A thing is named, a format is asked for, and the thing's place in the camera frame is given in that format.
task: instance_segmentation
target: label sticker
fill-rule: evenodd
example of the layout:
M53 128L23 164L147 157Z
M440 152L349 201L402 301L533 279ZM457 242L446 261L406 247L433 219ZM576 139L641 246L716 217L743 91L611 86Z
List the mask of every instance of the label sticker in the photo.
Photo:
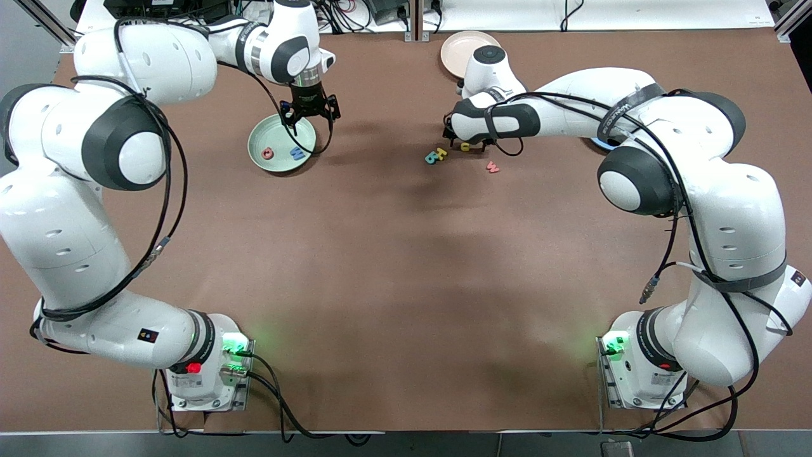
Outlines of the label sticker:
M175 376L172 380L172 384L180 389L195 389L203 386L203 376L192 374Z
M138 332L138 339L143 342L149 342L154 344L155 340L158 339L158 332L156 332L155 330L141 329L141 331Z
M795 274L793 275L793 282L798 286L801 287L806 282L806 276L803 273L795 270Z
M651 375L651 385L673 385L675 376L675 373L667 375L654 373Z

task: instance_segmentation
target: plate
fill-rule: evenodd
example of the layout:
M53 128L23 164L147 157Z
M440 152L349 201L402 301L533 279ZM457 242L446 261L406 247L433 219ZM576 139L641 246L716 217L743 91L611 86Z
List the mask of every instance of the plate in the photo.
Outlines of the plate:
M458 32L451 35L443 43L443 48L440 50L440 59L452 75L460 79L465 78L465 68L468 66L468 61L471 59L473 52L488 45L502 47L496 41L496 38L487 33L473 30Z
M291 139L293 129L289 136L285 128L279 115L272 115L263 119L248 135L248 156L259 168L269 172L290 172L310 159L311 154L300 149ZM305 118L296 123L295 138L307 150L316 146L316 130ZM262 156L267 147L274 152L270 159Z

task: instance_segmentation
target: cable connector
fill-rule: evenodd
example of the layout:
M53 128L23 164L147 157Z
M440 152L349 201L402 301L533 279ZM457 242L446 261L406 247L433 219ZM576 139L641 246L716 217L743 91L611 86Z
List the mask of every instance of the cable connector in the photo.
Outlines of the cable connector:
M141 265L141 267L138 268L136 272L132 275L132 279L136 279L138 275L141 274L141 272L149 268L149 265L152 265L152 262L154 262L155 259L157 259L158 256L161 255L161 253L163 252L163 248L166 247L167 244L169 244L169 240L170 240L169 237L164 237L161 240L161 242L159 242L158 245L155 246L155 249L153 249L152 252L149 253L149 256L147 257L144 264Z
M654 289L657 287L659 283L659 276L652 276L649 279L649 283L646 284L646 287L643 289L643 293L640 295L640 304L647 302L651 295L654 293Z

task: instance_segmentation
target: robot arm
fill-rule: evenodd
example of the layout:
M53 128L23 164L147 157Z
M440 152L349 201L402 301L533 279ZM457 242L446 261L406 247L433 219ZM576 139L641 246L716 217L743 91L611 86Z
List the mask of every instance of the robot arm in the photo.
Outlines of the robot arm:
M793 326L808 307L812 285L786 264L784 213L771 176L723 160L744 133L738 107L716 94L665 94L651 76L625 68L574 72L524 96L504 52L487 60L483 49L469 61L464 99L447 115L445 137L484 144L508 137L610 137L620 146L598 168L598 183L613 205L640 215L685 214L680 184L691 203L689 266L695 275L688 298L624 313L602 338L612 406L659 408L669 391L668 404L676 404L685 390L683 372L720 386L746 376L754 355L724 295L748 328L760 361L788 329L746 294L770 303ZM489 66L491 71L482 68ZM533 95L539 93L565 97ZM646 126L673 162L624 115ZM658 280L659 272L648 295Z
M338 117L335 97L324 98L321 87L335 57L318 47L313 8L306 0L275 6L269 27L228 19L210 30L133 24L87 33L76 44L73 89L26 85L0 102L0 133L19 163L0 178L0 234L42 294L32 334L49 345L165 369L174 403L189 411L236 405L249 363L239 353L248 339L226 316L125 288L140 271L132 271L101 190L148 189L166 176L169 127L157 105L207 94L218 60L291 85L288 111L295 109L286 122ZM319 96L306 95L313 93ZM158 239L150 259L169 238Z

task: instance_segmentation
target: brown table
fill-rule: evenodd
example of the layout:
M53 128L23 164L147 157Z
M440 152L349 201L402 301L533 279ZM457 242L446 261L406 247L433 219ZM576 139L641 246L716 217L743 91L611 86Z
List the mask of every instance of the brown table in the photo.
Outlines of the brown table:
M789 261L812 272L812 103L771 30L495 36L531 88L621 66L739 103L748 131L730 160L778 181ZM594 337L639 308L668 222L609 204L595 179L601 157L577 139L532 139L517 158L452 151L428 166L423 157L446 145L441 119L455 82L438 59L442 39L401 40L324 38L339 56L325 86L343 118L330 149L291 176L248 159L248 133L272 109L247 76L223 69L211 94L166 107L189 157L188 207L166 254L132 288L234 317L311 429L596 429ZM72 71L64 59L57 82ZM487 173L489 160L501 172ZM160 192L108 191L105 200L128 252L140 253ZM682 259L685 237L682 227ZM688 280L669 271L650 304L680 301ZM0 287L1 430L154 428L148 372L27 336L38 295L5 245ZM807 316L763 364L738 428L812 427L810 346ZM691 404L725 394L703 390ZM716 427L727 413L686 425ZM205 427L277 429L276 414L254 395L245 413L211 415ZM607 426L646 418L611 411Z

